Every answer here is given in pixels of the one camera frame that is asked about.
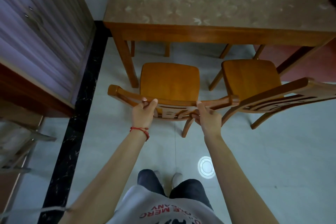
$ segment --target shirt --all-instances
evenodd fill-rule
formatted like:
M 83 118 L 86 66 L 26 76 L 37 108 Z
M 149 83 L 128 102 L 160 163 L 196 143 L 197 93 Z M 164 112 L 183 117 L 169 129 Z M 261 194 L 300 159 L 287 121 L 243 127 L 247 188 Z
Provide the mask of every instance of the shirt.
M 131 187 L 107 224 L 223 224 L 208 206 L 187 199 L 170 199 L 141 185 Z

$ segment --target black marble border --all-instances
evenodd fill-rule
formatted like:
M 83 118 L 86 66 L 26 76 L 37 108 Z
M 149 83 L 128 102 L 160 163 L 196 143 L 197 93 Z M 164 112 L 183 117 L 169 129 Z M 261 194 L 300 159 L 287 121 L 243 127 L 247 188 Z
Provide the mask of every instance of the black marble border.
M 95 25 L 97 30 L 75 104 L 75 114 L 69 120 L 43 207 L 65 207 L 68 201 L 107 38 L 112 36 L 102 21 L 95 21 Z M 44 212 L 40 214 L 38 224 L 56 224 L 62 216 L 61 211 Z

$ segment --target hand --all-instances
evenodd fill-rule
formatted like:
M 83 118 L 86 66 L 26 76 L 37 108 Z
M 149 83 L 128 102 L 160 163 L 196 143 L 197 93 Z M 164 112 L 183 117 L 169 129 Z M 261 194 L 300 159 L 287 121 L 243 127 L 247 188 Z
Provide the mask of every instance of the hand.
M 205 107 L 201 101 L 197 101 L 197 114 L 191 116 L 202 127 L 204 139 L 221 137 L 222 116 L 220 113 Z
M 149 128 L 153 121 L 154 109 L 158 104 L 157 99 L 153 99 L 148 103 L 147 99 L 143 99 L 142 103 L 133 107 L 132 126 L 136 128 Z

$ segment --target red string bracelet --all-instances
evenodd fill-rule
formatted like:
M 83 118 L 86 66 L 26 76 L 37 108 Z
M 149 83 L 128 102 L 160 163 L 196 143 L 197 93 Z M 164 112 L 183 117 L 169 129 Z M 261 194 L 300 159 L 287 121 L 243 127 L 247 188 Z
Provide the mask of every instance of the red string bracelet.
M 145 133 L 145 135 L 146 135 L 146 137 L 147 137 L 146 141 L 149 139 L 149 133 L 148 133 L 148 131 L 146 131 L 146 130 L 148 130 L 149 128 L 136 128 L 136 127 L 131 127 L 131 130 L 130 130 L 129 132 L 131 132 L 133 129 L 141 130 L 142 132 Z

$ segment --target pants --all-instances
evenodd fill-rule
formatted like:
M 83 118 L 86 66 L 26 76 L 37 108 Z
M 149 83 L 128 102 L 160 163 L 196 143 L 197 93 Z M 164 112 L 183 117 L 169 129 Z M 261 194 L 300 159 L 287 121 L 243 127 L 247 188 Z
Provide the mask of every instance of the pants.
M 156 177 L 154 171 L 150 169 L 144 169 L 139 172 L 138 185 L 144 186 L 151 192 L 167 197 L 159 179 Z M 188 198 L 197 200 L 212 209 L 203 185 L 196 179 L 189 179 L 180 183 L 170 192 L 169 198 Z

